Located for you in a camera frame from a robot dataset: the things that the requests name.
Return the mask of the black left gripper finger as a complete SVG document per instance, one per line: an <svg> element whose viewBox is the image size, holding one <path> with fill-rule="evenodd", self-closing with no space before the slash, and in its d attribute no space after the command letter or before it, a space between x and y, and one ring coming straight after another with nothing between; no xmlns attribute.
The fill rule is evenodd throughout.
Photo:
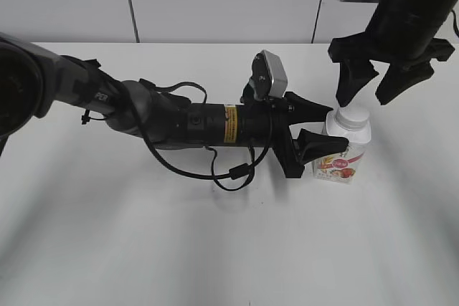
<svg viewBox="0 0 459 306"><path fill-rule="evenodd" d="M344 152L349 140L343 137L327 136L301 129L296 139L297 160L305 165L316 159Z"/></svg>
<svg viewBox="0 0 459 306"><path fill-rule="evenodd" d="M332 107L311 102L294 92L286 92L285 100L288 104L285 124L288 127L302 123L323 123L328 113L333 110Z"/></svg>

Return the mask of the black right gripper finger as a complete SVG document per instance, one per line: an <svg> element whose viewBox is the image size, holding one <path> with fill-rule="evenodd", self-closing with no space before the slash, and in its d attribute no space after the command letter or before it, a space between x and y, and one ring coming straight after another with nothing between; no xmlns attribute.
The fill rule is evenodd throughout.
<svg viewBox="0 0 459 306"><path fill-rule="evenodd" d="M379 83L375 95L381 105L387 105L404 91L430 79L434 74L430 62L422 62L411 67L391 64Z"/></svg>
<svg viewBox="0 0 459 306"><path fill-rule="evenodd" d="M340 107L348 106L357 93L379 73L365 59L345 59L340 62L336 99Z"/></svg>

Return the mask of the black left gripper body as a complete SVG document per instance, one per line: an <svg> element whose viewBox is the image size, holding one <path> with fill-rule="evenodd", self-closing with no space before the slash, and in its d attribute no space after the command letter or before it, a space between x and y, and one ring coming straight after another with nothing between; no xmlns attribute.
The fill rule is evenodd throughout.
<svg viewBox="0 0 459 306"><path fill-rule="evenodd" d="M286 178L300 178L304 172L299 139L291 135L290 126L303 123L301 109L305 100L293 92L286 92L280 98L259 95L253 86L245 86L241 102L247 107L250 115L260 121L265 115L268 129L264 130L262 142L269 144Z"/></svg>

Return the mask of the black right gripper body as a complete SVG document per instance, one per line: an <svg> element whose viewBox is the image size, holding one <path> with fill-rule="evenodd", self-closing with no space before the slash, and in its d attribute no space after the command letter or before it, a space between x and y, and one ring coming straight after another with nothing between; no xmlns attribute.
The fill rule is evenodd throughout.
<svg viewBox="0 0 459 306"><path fill-rule="evenodd" d="M446 62L454 52L454 47L446 39L434 38L423 50L422 53L409 57L405 53L397 53L394 48L385 49L362 32L348 37L333 38L328 55L333 63L344 62L345 60L374 60L385 62L402 69L429 62L436 59L439 62Z"/></svg>

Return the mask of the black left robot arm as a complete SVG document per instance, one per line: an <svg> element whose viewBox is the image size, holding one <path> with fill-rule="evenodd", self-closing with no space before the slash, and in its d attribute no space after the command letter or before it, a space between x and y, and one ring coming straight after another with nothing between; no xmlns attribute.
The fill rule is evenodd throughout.
<svg viewBox="0 0 459 306"><path fill-rule="evenodd" d="M307 163L344 152L343 137L290 127L319 123L330 108L286 89L279 56L263 50L252 61L252 74L238 105L193 103L176 94L176 85L148 80L118 81L95 59L59 55L39 45L1 35L1 138L7 139L31 118L43 118L53 102L82 108L114 131L141 138L151 153L219 147L272 150L287 178L300 178Z"/></svg>

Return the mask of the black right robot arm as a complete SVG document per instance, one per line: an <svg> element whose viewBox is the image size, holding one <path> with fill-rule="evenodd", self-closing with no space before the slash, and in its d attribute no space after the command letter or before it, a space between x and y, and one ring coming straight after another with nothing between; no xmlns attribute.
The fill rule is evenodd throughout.
<svg viewBox="0 0 459 306"><path fill-rule="evenodd" d="M339 0L375 3L377 7L358 34L332 39L328 54L340 65L336 99L346 107L377 75L373 62L389 68L375 95L386 105L414 85L434 74L432 59L445 62L454 52L436 34L458 0Z"/></svg>

